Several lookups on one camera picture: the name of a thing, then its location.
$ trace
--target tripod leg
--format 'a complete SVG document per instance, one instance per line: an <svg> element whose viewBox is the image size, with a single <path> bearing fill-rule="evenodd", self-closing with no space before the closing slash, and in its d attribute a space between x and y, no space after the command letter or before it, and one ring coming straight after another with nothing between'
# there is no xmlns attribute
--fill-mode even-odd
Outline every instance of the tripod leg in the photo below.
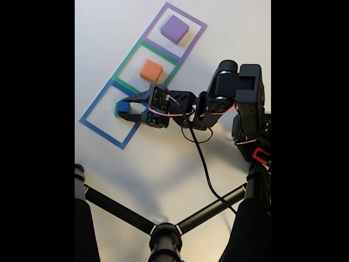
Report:
<svg viewBox="0 0 349 262"><path fill-rule="evenodd" d="M244 201L219 262L271 261L271 180L263 165L250 168Z"/></svg>
<svg viewBox="0 0 349 262"><path fill-rule="evenodd" d="M84 180L82 166L75 164L75 262L100 262Z"/></svg>

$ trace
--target red bracket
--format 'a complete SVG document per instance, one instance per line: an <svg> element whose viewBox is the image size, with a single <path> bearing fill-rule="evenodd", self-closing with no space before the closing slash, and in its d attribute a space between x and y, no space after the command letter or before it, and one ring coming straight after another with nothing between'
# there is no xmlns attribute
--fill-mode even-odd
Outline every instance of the red bracket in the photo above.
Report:
<svg viewBox="0 0 349 262"><path fill-rule="evenodd" d="M259 152L261 152L261 153L265 154L266 156L269 156L269 157L270 157L270 153L267 152L267 151L265 151L265 150L263 150L263 149L261 149L260 147L256 148L256 150L253 152L252 157L253 157L255 160L261 162L262 164L268 165L268 162L267 162L266 160L264 160L264 159L260 158L259 156L257 156L257 154L258 154Z"/></svg>

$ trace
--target purple cube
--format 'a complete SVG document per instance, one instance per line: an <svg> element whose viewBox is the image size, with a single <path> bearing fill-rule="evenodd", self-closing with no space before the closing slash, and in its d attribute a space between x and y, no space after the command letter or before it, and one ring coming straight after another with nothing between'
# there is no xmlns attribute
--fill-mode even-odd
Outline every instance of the purple cube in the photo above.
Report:
<svg viewBox="0 0 349 262"><path fill-rule="evenodd" d="M188 32L189 26L174 15L161 28L161 34L176 45Z"/></svg>

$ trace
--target black tripod leg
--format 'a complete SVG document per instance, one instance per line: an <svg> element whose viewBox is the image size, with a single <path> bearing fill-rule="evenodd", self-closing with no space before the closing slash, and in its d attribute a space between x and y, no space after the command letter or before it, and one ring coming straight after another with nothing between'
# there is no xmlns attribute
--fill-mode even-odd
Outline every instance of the black tripod leg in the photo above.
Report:
<svg viewBox="0 0 349 262"><path fill-rule="evenodd" d="M75 164L75 262L100 262L82 166Z"/></svg>

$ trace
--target orange cube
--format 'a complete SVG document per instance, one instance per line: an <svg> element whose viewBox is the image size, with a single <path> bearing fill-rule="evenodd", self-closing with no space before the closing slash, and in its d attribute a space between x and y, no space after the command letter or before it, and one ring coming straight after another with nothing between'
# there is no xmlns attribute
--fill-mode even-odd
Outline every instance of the orange cube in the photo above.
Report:
<svg viewBox="0 0 349 262"><path fill-rule="evenodd" d="M140 75L143 79L149 81L150 83L156 83L161 73L163 72L163 67L151 60L147 60L143 66Z"/></svg>

